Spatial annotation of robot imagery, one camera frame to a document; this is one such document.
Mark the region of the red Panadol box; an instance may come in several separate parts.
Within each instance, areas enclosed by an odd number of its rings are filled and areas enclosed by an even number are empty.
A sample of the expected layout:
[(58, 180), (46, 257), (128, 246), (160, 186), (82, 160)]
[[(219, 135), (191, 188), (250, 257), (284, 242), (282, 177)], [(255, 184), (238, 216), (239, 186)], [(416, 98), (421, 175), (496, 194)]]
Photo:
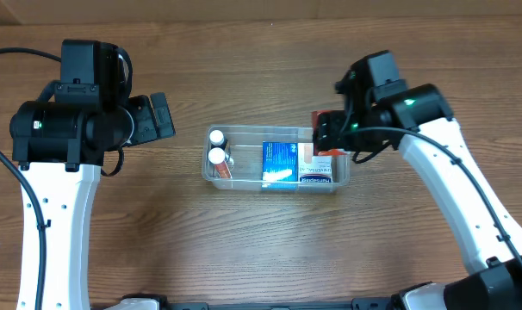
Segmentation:
[(344, 121), (345, 112), (343, 110), (315, 110), (311, 113), (314, 155), (342, 156), (350, 154), (339, 144), (339, 134)]

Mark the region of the white Hansaplast plaster box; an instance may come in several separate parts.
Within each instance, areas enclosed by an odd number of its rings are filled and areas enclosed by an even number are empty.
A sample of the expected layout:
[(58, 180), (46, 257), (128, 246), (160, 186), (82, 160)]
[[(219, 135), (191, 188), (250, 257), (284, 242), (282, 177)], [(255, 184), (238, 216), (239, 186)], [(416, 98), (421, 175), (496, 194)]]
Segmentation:
[(312, 143), (298, 144), (297, 164), (300, 183), (332, 182), (332, 157), (315, 156)]

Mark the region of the orange tube with white cap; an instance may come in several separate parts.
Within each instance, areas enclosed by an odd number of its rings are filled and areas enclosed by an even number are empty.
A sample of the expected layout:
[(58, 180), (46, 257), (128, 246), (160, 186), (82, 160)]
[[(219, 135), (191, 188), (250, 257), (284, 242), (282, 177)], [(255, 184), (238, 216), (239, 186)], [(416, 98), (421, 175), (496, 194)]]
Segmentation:
[(208, 161), (214, 166), (220, 178), (230, 179), (232, 177), (227, 164), (227, 154), (223, 149), (219, 147), (211, 149), (208, 152)]

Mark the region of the dark tube with white cap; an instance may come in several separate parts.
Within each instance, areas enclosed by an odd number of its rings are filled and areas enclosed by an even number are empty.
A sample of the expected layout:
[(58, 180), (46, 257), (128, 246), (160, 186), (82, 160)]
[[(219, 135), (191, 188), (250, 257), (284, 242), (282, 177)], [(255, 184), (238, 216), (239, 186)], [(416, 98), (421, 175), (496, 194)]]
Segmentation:
[(220, 148), (225, 150), (227, 148), (228, 140), (221, 130), (213, 130), (209, 133), (208, 140), (210, 148)]

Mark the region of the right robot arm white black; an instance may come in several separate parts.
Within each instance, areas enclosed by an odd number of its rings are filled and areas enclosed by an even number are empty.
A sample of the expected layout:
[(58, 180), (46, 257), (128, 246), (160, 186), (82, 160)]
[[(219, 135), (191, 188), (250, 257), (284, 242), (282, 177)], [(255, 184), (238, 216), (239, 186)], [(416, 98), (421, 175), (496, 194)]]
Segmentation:
[(482, 174), (438, 88), (409, 87), (388, 50), (354, 62), (334, 88), (344, 107), (313, 112), (315, 151), (348, 153), (356, 163), (398, 151), (437, 203), (468, 273), (403, 289), (387, 308), (522, 309), (522, 227)]

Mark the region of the blue VapoDrops lozenge box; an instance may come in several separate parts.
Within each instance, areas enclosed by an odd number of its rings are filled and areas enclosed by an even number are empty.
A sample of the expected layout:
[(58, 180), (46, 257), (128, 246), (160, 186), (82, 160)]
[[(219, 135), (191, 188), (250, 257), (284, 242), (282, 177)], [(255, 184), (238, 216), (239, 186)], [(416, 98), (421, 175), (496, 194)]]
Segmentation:
[(298, 144), (263, 143), (262, 190), (295, 190), (298, 182)]

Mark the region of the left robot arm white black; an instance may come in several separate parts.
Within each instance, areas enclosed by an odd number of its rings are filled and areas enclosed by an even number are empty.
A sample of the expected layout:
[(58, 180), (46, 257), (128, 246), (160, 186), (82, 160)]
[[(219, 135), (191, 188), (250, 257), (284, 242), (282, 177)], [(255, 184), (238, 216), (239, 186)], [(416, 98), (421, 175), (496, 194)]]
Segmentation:
[(90, 217), (108, 152), (175, 134), (162, 93), (133, 96), (127, 52), (65, 40), (60, 77), (13, 115), (12, 157), (24, 178), (20, 309), (86, 309)]

